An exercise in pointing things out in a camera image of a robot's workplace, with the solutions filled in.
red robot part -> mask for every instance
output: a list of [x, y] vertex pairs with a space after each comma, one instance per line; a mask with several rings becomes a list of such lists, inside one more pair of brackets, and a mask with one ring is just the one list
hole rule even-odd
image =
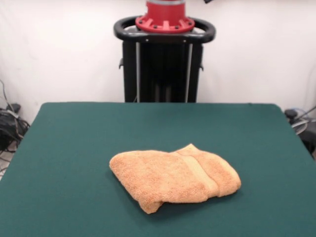
[[186, 17], [185, 0], [147, 0], [148, 13], [136, 19], [136, 25], [152, 33], [184, 33], [191, 31], [194, 20]]

table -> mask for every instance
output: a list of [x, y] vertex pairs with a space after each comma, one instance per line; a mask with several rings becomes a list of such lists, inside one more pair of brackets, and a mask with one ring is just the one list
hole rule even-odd
[[[145, 214], [117, 153], [193, 143], [239, 173], [234, 195]], [[44, 104], [0, 182], [4, 237], [316, 236], [316, 166], [275, 105]]]

white wall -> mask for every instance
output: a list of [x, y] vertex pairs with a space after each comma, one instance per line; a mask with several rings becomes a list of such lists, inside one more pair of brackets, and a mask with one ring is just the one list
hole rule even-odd
[[[316, 1], [187, 0], [187, 10], [218, 32], [205, 45], [200, 102], [316, 103]], [[1, 0], [9, 100], [29, 121], [46, 101], [123, 101], [113, 24], [144, 11], [145, 0]]]

folded towel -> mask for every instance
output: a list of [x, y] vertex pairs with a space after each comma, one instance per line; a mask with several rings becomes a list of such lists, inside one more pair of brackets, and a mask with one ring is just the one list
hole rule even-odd
[[237, 172], [224, 159], [192, 144], [171, 153], [121, 153], [111, 159], [110, 169], [148, 214], [164, 202], [203, 202], [241, 187]]

wire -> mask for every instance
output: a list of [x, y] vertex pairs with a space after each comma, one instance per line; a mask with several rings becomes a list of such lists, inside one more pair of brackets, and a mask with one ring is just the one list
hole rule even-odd
[[8, 101], [8, 99], [6, 98], [6, 94], [5, 94], [5, 87], [4, 87], [4, 83], [3, 81], [0, 79], [0, 83], [2, 84], [2, 91], [3, 91], [3, 96], [5, 98], [6, 101]]
[[9, 161], [8, 159], [4, 159], [4, 158], [2, 158], [2, 157], [0, 157], [0, 159], [3, 160], [3, 161], [5, 161], [5, 162], [9, 162], [9, 163], [10, 163], [10, 161]]
[[21, 122], [24, 123], [27, 128], [30, 128], [30, 124], [27, 121], [21, 120]]
[[300, 135], [301, 133], [305, 132], [307, 127], [308, 127], [308, 123], [304, 124], [304, 127], [302, 127], [300, 130], [296, 131], [296, 135]]
[[9, 131], [7, 131], [7, 130], [1, 128], [1, 127], [0, 127], [0, 131], [6, 133], [6, 134], [7, 134], [9, 137], [11, 137], [13, 140], [19, 142], [18, 138], [14, 137]]
[[10, 151], [10, 150], [7, 148], [7, 149], [5, 149], [5, 152], [8, 152], [8, 153], [15, 153], [15, 152], [16, 152], [16, 150], [14, 150], [14, 151]]
[[4, 172], [6, 169], [8, 169], [8, 167], [5, 167], [3, 169], [0, 168], [0, 173]]
[[9, 115], [11, 115], [14, 119], [14, 122], [15, 122], [15, 130], [16, 130], [16, 134], [20, 137], [20, 138], [24, 138], [23, 135], [21, 135], [19, 133], [19, 126], [18, 126], [18, 119], [19, 119], [19, 116], [14, 112], [14, 109], [13, 107], [7, 102], [7, 104], [11, 107], [12, 111], [11, 110], [2, 110], [1, 113], [7, 113]]
[[310, 122], [316, 122], [316, 119], [312, 119], [312, 120], [303, 120], [301, 122], [297, 122], [295, 124], [292, 125], [292, 128], [296, 128], [298, 126], [304, 125], [306, 123], [310, 123]]
[[311, 113], [312, 111], [316, 110], [316, 105], [314, 107], [312, 107], [310, 110], [308, 110], [307, 112], [305, 112], [304, 114], [302, 114], [301, 116], [298, 116], [294, 122], [298, 121], [299, 119], [303, 118], [304, 116], [308, 115], [309, 113]]

